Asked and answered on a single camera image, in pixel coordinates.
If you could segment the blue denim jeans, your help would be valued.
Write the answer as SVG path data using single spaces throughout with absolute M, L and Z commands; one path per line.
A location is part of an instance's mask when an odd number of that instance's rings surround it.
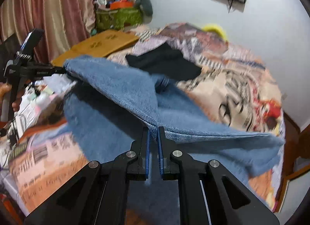
M 244 184 L 279 161 L 279 138 L 212 122 L 163 75 L 89 56 L 66 61 L 64 67 L 78 81 L 66 97 L 65 117 L 89 159 L 114 158 L 145 124 L 153 138 L 164 127 L 167 138 L 195 158 L 217 159 Z

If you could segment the striped pink curtain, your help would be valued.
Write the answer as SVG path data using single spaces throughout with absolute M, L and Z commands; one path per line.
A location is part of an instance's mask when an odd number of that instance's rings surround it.
M 90 37 L 95 21 L 94 0 L 4 0 L 1 41 L 15 34 L 22 43 L 30 31 L 40 28 L 45 34 L 35 57 L 49 63 Z

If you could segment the brown cardboard box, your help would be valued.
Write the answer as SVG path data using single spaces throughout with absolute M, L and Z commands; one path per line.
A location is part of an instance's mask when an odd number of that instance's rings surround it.
M 138 40 L 139 37 L 132 33 L 106 30 L 74 45 L 70 50 L 54 59 L 52 64 L 63 66 L 67 59 L 73 59 L 81 55 L 108 57 L 114 52 L 134 46 Z

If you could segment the newspaper print bed cover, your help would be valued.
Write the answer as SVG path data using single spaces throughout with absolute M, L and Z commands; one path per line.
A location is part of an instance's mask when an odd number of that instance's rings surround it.
M 200 75 L 193 80 L 175 81 L 163 76 L 212 122 L 238 131 L 272 134 L 282 141 L 279 161 L 266 172 L 249 176 L 246 183 L 273 208 L 281 177 L 284 120 L 281 92 L 269 70 L 245 48 L 189 24 L 170 24 L 154 35 L 144 27 L 137 27 L 135 32 L 141 34 L 141 39 L 133 47 L 108 57 L 93 58 L 132 68 L 126 55 L 140 56 L 167 43 L 180 50 L 186 60 L 201 67 Z M 92 160 L 83 153 L 65 117 L 69 93 L 57 96 L 41 113 L 34 126 L 23 135 L 16 148 L 18 155 L 10 159 L 9 170 L 27 211 L 37 208 Z

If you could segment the black folded garment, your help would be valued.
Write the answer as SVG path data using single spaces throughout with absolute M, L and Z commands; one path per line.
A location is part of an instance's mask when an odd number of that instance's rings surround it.
M 140 56 L 126 55 L 129 66 L 150 74 L 162 74 L 175 81 L 193 80 L 202 68 L 186 60 L 180 50 L 163 43 L 154 50 Z

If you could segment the yellow plush pillow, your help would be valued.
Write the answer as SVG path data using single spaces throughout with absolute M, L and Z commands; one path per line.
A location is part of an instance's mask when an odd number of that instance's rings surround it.
M 219 37 L 221 37 L 221 39 L 223 39 L 224 41 L 228 41 L 227 33 L 221 26 L 217 24 L 207 24 L 202 28 L 202 30 L 205 32 L 213 32 L 217 34 Z

